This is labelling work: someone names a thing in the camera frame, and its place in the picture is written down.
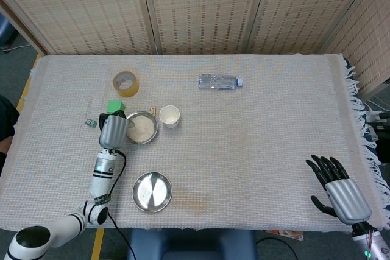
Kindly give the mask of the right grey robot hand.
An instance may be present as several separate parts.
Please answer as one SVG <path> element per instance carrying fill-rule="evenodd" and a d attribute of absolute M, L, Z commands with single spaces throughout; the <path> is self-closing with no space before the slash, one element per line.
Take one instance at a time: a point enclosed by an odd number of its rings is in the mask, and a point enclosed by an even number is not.
<path fill-rule="evenodd" d="M 350 226 L 370 219 L 372 210 L 363 193 L 336 158 L 312 155 L 305 162 L 314 172 L 331 203 L 330 206 L 325 206 L 312 195 L 311 201 L 319 211 Z"/>

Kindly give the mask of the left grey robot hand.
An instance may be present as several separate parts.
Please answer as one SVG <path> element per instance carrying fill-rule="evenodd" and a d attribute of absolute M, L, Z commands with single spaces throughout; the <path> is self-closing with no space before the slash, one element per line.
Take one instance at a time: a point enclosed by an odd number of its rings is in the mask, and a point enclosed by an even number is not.
<path fill-rule="evenodd" d="M 100 146 L 103 149 L 119 150 L 124 145 L 129 125 L 130 122 L 123 110 L 111 114 L 101 113 L 99 115 Z"/>

